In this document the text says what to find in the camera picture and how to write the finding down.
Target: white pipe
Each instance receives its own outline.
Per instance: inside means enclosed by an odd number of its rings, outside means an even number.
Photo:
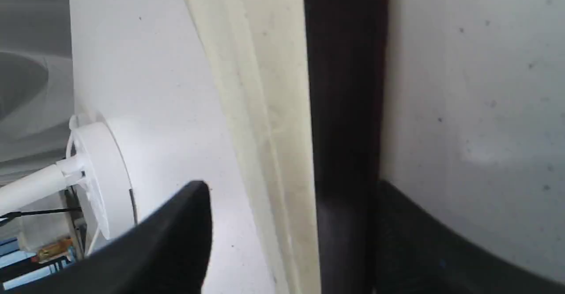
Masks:
[[[45,198],[67,187],[67,180],[57,165],[51,165],[0,188],[0,215]]]

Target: curved white surface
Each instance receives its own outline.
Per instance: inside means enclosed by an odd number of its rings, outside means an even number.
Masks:
[[[79,118],[105,119],[139,220],[190,180],[211,188],[204,293],[274,292],[226,121],[183,0],[70,0]]]
[[[565,282],[565,0],[391,0],[382,174]]]

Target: black cable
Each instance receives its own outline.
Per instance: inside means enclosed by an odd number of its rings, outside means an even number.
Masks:
[[[6,213],[5,215],[0,216],[0,218],[7,218],[8,220],[4,220],[0,222],[0,227],[5,225],[5,221],[11,221],[14,218],[18,218],[21,216],[26,215],[40,215],[40,214],[57,214],[57,213],[69,213],[72,211],[83,211],[80,207],[76,208],[65,208],[65,209],[54,209],[54,210],[39,210],[39,211],[15,211],[12,213]]]

